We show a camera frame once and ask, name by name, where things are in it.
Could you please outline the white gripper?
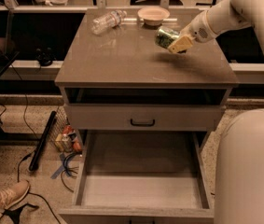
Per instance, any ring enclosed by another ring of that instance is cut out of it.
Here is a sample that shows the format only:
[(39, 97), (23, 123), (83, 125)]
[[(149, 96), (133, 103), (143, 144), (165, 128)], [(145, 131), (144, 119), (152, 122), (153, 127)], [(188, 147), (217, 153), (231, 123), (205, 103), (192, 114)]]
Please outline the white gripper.
[(193, 40), (206, 43), (217, 37), (218, 34), (213, 31), (207, 20), (207, 11), (203, 11), (180, 31), (180, 37), (168, 47), (168, 50), (171, 53), (183, 52), (193, 46)]

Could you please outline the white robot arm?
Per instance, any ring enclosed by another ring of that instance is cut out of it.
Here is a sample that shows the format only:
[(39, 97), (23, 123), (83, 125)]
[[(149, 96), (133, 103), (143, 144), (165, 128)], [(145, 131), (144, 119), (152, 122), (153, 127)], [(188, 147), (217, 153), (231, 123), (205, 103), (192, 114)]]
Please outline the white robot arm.
[[(177, 53), (250, 26), (264, 54), (264, 0), (222, 0), (198, 15), (169, 46)], [(216, 159), (214, 224), (264, 224), (264, 109), (233, 119)]]

